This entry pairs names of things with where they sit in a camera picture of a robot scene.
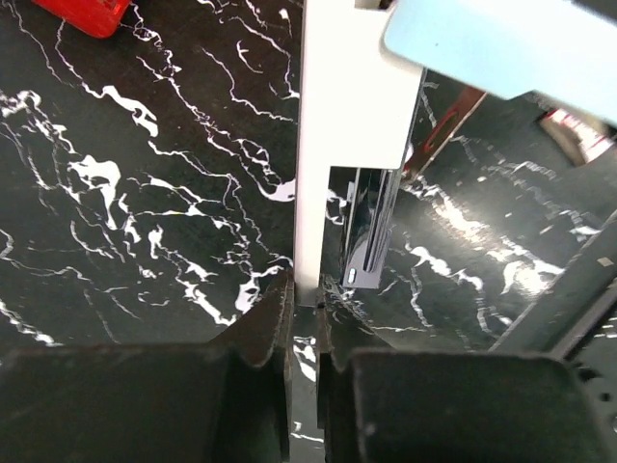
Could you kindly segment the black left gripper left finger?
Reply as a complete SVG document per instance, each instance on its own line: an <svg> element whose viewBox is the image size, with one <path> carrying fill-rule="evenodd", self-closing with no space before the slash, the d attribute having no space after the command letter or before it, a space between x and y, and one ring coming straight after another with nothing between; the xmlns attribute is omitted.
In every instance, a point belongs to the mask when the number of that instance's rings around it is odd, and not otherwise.
<svg viewBox="0 0 617 463"><path fill-rule="evenodd" d="M15 350L1 361L5 462L285 462L290 273L205 343Z"/></svg>

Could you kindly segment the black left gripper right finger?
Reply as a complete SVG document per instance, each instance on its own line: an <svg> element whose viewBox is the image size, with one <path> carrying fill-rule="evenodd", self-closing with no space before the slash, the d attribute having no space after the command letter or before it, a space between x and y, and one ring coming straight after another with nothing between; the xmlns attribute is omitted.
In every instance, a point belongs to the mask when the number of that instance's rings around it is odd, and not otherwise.
<svg viewBox="0 0 617 463"><path fill-rule="evenodd" d="M317 423L329 462L612 462L616 446L571 359L609 289L548 354L396 349L317 293Z"/></svg>

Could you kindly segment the white red staple box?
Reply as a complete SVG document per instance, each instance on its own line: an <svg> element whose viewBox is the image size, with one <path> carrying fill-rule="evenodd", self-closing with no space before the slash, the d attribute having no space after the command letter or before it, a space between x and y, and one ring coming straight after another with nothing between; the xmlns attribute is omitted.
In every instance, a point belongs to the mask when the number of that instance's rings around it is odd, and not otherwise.
<svg viewBox="0 0 617 463"><path fill-rule="evenodd" d="M541 116L538 124L574 166L616 153L616 129L589 114L556 108Z"/></svg>

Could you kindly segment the light blue stapler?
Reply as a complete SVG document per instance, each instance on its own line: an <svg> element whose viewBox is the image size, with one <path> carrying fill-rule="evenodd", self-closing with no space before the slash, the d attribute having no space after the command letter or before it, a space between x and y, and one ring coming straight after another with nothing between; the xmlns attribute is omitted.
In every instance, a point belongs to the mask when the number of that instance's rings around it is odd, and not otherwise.
<svg viewBox="0 0 617 463"><path fill-rule="evenodd" d="M536 92L616 121L616 5L576 1L308 1L294 226L296 300L319 286L330 171L395 171L431 69L503 99Z"/></svg>

